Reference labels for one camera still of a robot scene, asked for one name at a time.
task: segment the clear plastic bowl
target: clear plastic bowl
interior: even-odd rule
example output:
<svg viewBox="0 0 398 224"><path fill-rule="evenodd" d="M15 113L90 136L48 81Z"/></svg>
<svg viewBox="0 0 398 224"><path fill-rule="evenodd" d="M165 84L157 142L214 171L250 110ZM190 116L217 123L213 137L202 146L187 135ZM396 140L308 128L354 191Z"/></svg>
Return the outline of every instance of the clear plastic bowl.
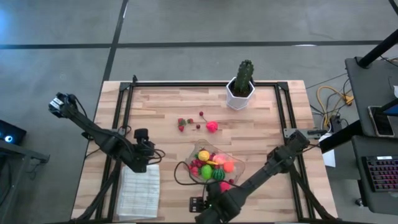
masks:
<svg viewBox="0 0 398 224"><path fill-rule="evenodd" d="M224 180L229 181L232 179L233 183L235 184L244 171L244 162L228 155L227 153L225 153L222 150L218 149L217 147L213 146L212 144L210 144L208 141L206 141L204 139L201 139L195 143L195 149L192 151L190 156L185 160L185 162L190 166L194 166L193 161L197 159L195 157L195 155L198 154L203 149L208 151L210 155L212 155L214 153L217 156L222 157L225 162L233 162L234 169L232 172L225 172ZM212 169L214 171L216 166L215 165L210 165L210 166L212 167ZM223 169L223 165L218 165L217 168ZM199 182L206 182L206 180L200 174L197 177L192 175L192 177ZM208 183L211 183L214 181L216 181L216 180L211 178L208 180Z"/></svg>

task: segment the table leg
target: table leg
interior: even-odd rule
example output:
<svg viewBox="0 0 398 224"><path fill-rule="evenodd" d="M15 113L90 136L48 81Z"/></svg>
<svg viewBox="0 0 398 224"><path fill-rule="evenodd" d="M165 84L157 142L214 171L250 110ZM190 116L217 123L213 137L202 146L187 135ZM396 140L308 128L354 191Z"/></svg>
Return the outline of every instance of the table leg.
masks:
<svg viewBox="0 0 398 224"><path fill-rule="evenodd" d="M360 120L355 121L344 129L338 131L332 136L319 142L322 153L328 152L347 141L350 141L354 135L363 135Z"/></svg>

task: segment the stack of paper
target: stack of paper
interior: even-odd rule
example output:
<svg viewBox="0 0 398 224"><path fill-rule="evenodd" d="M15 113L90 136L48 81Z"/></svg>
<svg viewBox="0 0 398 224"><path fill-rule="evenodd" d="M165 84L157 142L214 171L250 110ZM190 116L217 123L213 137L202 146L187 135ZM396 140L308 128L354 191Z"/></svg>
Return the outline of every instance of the stack of paper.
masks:
<svg viewBox="0 0 398 224"><path fill-rule="evenodd" d="M116 209L119 220L156 218L159 194L159 165L147 166L147 172L141 174L124 166L121 172L121 187Z"/></svg>

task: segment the cactus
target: cactus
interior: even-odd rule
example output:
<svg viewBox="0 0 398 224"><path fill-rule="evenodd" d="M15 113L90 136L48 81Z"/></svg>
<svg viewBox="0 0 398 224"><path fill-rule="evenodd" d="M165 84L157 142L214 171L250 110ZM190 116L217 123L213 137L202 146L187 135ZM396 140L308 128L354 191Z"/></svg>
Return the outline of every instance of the cactus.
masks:
<svg viewBox="0 0 398 224"><path fill-rule="evenodd" d="M234 96L247 97L250 94L249 82L253 75L254 67L250 60L241 63L234 83Z"/></svg>

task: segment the potted cactus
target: potted cactus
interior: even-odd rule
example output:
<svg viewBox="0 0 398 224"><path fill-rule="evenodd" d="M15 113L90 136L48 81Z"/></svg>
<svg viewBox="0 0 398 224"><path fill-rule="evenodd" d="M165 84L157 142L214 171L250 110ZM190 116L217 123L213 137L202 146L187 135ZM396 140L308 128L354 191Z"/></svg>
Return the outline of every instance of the potted cactus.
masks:
<svg viewBox="0 0 398 224"><path fill-rule="evenodd" d="M238 74L226 86L226 104L240 110L248 105L250 97L254 93L251 82L254 67L250 60L245 60L239 66Z"/></svg>

